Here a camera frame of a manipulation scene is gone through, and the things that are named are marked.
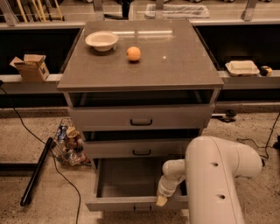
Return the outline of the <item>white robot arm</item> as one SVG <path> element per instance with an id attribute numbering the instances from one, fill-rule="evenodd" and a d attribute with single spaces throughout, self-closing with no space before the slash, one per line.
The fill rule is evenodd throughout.
<path id="1" fill-rule="evenodd" d="M 187 146 L 185 158 L 164 163 L 157 187 L 162 207 L 186 184 L 190 224 L 245 224 L 235 179 L 261 173 L 259 154 L 243 143 L 214 136 L 199 136 Z"/>

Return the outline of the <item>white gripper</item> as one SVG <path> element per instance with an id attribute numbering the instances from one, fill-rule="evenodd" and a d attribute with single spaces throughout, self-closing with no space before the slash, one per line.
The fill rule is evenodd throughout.
<path id="1" fill-rule="evenodd" d="M 163 175 L 157 186 L 157 202 L 156 205 L 158 207 L 163 207 L 167 203 L 167 198 L 170 198 L 176 191 L 177 186 L 180 185 L 186 176 L 179 176 L 174 178 L 169 178 Z"/>

